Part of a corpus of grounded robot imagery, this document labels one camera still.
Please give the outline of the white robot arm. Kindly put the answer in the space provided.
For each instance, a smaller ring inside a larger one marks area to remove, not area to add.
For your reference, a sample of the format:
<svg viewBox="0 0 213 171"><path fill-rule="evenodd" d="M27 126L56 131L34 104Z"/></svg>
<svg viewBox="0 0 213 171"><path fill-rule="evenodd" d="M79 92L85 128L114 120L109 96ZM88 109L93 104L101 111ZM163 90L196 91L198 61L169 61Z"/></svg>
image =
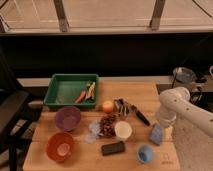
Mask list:
<svg viewBox="0 0 213 171"><path fill-rule="evenodd" d="M189 100L190 93L185 87L162 91L159 95L160 107L156 112L157 121L168 128L180 115L213 138L213 113L193 105Z"/></svg>

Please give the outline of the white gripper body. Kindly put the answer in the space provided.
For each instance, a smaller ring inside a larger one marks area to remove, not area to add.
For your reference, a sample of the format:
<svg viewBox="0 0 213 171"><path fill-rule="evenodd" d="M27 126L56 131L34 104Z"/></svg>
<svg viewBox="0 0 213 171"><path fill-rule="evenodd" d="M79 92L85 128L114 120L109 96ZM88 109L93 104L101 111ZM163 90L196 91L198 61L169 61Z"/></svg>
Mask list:
<svg viewBox="0 0 213 171"><path fill-rule="evenodd" d="M176 120L176 114L165 108L159 108L156 112L155 117L160 126L164 129L172 126Z"/></svg>

